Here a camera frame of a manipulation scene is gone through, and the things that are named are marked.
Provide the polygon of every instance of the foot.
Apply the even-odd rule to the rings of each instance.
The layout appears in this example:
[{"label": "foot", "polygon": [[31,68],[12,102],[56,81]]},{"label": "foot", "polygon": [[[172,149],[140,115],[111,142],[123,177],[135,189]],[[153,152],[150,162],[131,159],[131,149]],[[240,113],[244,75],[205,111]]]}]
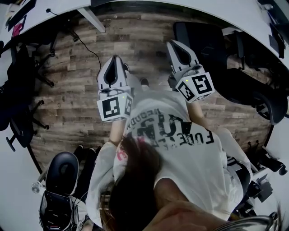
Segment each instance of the foot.
[{"label": "foot", "polygon": [[82,145],[78,145],[78,147],[74,151],[74,154],[77,154],[77,153],[82,152],[82,151],[83,151],[83,146]]},{"label": "foot", "polygon": [[122,67],[123,67],[123,69],[125,70],[125,71],[130,71],[130,68],[128,67],[128,64],[126,64],[126,63],[123,63],[122,64]]},{"label": "foot", "polygon": [[96,151],[94,150],[94,148],[90,148],[90,150],[93,150],[93,151],[96,153]]},{"label": "foot", "polygon": [[141,84],[141,85],[146,85],[146,86],[149,87],[149,81],[148,81],[147,78],[141,78],[141,79],[140,79],[140,84]]}]

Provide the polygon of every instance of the wooden floor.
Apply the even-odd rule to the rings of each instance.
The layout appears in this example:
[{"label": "wooden floor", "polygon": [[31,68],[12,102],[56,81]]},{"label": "wooden floor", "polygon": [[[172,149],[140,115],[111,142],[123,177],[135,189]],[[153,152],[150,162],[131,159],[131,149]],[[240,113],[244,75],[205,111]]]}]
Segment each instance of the wooden floor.
[{"label": "wooden floor", "polygon": [[[106,33],[97,30],[85,18],[77,16],[75,27],[87,47],[97,53],[104,64],[112,55],[119,55],[138,78],[147,77],[153,89],[169,90],[167,78],[170,66],[166,58],[165,42],[173,39],[172,25],[176,21],[222,24],[219,20],[187,9],[168,9],[156,6],[134,6],[134,10],[121,5],[106,5],[95,12],[106,27]],[[236,58],[228,60],[228,67],[239,67]],[[111,124],[102,122],[98,113],[98,86],[96,75],[98,60],[78,41],[60,35],[56,56],[45,65],[45,75],[55,83],[54,88],[42,84],[35,103],[44,100],[35,117],[50,126],[44,130],[35,126],[38,134],[31,142],[32,150],[43,168],[61,151],[73,152],[82,144],[97,148],[108,140]],[[245,69],[262,82],[268,74]],[[229,129],[243,149],[248,141],[263,143],[270,123],[256,110],[229,102],[218,93],[200,102],[212,129]]]}]

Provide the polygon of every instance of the chair leg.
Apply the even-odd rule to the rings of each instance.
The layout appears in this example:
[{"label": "chair leg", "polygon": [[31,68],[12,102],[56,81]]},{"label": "chair leg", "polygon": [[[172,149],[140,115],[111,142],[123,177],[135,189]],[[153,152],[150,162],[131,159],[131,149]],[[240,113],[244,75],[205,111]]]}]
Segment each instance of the chair leg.
[{"label": "chair leg", "polygon": [[13,152],[16,151],[15,148],[13,147],[13,145],[12,145],[13,142],[14,142],[14,140],[15,140],[15,138],[16,138],[16,135],[15,135],[15,134],[12,136],[11,139],[8,139],[8,137],[6,137],[6,141],[7,141],[7,143],[9,144],[9,146],[10,146],[10,148],[12,149]]},{"label": "chair leg", "polygon": [[37,124],[38,126],[44,128],[44,129],[46,129],[46,130],[49,130],[49,126],[48,125],[43,125],[42,123],[40,123],[38,120],[36,120],[34,118],[32,118],[32,122]]},{"label": "chair leg", "polygon": [[44,104],[44,101],[41,100],[37,103],[37,105],[31,110],[31,115],[34,115],[34,113],[36,112],[37,108],[40,106],[40,105],[43,105]]},{"label": "chair leg", "polygon": [[55,54],[51,54],[51,53],[50,53],[50,54],[48,54],[47,56],[45,56],[44,59],[40,60],[40,62],[35,61],[36,70],[39,70],[50,57],[53,57],[53,55],[55,55]]},{"label": "chair leg", "polygon": [[54,87],[54,83],[51,82],[50,80],[48,80],[47,78],[45,78],[45,77],[43,77],[43,76],[41,76],[39,74],[36,75],[36,78],[39,79],[41,82],[46,83],[48,86]]},{"label": "chair leg", "polygon": [[55,49],[54,49],[54,47],[55,47],[55,45],[56,45],[57,35],[58,35],[58,33],[55,34],[52,42],[50,43],[49,51],[50,51],[51,57],[54,57],[54,56],[55,56]]},{"label": "chair leg", "polygon": [[70,34],[72,37],[73,37],[73,41],[76,42],[78,41],[79,37],[77,36],[77,34],[72,30],[71,26],[65,24],[63,26],[63,29],[62,29],[65,33],[68,33]]}]

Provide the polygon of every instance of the office chair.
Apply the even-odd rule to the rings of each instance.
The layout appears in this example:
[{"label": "office chair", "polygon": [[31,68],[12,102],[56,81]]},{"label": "office chair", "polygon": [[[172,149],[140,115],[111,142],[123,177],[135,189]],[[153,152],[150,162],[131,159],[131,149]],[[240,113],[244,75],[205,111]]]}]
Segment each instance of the office chair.
[{"label": "office chair", "polygon": [[248,142],[249,149],[246,152],[247,157],[250,162],[259,170],[261,166],[265,166],[272,170],[273,172],[279,172],[280,176],[285,175],[288,171],[286,170],[286,165],[277,159],[271,157],[265,148],[258,150],[258,140],[254,147],[251,146],[251,142]]},{"label": "office chair", "polygon": [[174,24],[175,39],[190,47],[210,73],[215,89],[231,102],[250,105],[258,114],[279,123],[287,112],[284,91],[272,89],[238,69],[227,69],[225,41],[220,28],[204,23],[177,22]]},{"label": "office chair", "polygon": [[271,73],[269,86],[281,88],[289,95],[289,70],[284,64],[268,49],[245,32],[234,31],[234,34],[227,35],[232,45],[227,49],[227,57],[237,54],[242,56],[244,62],[252,69],[260,71],[266,68]]},{"label": "office chair", "polygon": [[44,104],[44,101],[41,100],[38,102],[38,104],[31,111],[27,107],[26,110],[23,110],[22,112],[11,117],[10,128],[13,132],[13,136],[11,139],[6,137],[6,141],[9,144],[9,146],[11,147],[11,149],[13,150],[13,152],[15,152],[15,148],[13,147],[13,141],[15,139],[17,139],[19,141],[19,143],[21,144],[21,146],[23,148],[26,148],[30,144],[30,142],[33,138],[33,135],[37,134],[37,132],[34,131],[34,129],[33,129],[32,123],[35,123],[38,126],[44,128],[46,130],[49,129],[48,125],[43,125],[42,123],[40,123],[38,120],[34,119],[34,117],[33,117],[36,109],[40,105],[43,105],[43,104]]},{"label": "office chair", "polygon": [[[68,33],[73,37],[73,41],[77,41],[79,37],[75,34],[72,29],[70,18],[72,18],[76,13],[75,12],[68,12],[66,14],[59,15],[54,17],[50,20],[47,20],[28,31],[11,38],[11,40],[1,49],[2,41],[0,41],[0,56],[3,52],[8,49],[17,47],[20,43],[22,46],[32,46],[35,48],[35,51],[32,53],[32,58],[34,60],[34,65],[36,71],[38,71],[43,64],[50,58],[55,56],[55,44],[56,44],[56,37],[57,34],[62,31],[64,33]],[[38,49],[42,45],[49,45],[49,54],[43,58],[41,61],[35,61],[35,56],[38,54]],[[37,75],[36,78],[41,80],[42,82],[46,83],[47,85],[53,87],[54,83],[49,81],[48,79],[44,78],[41,75]]]},{"label": "office chair", "polygon": [[38,71],[41,65],[35,62],[34,56],[30,57],[27,47],[21,45],[19,51],[11,52],[12,63],[7,70],[8,80],[21,85],[27,85],[34,91],[35,79],[39,79],[50,87],[54,87],[54,83],[47,78],[41,76]]},{"label": "office chair", "polygon": [[0,87],[0,131],[5,130],[12,116],[24,111],[31,104],[33,89],[25,84],[16,85],[6,81]]}]

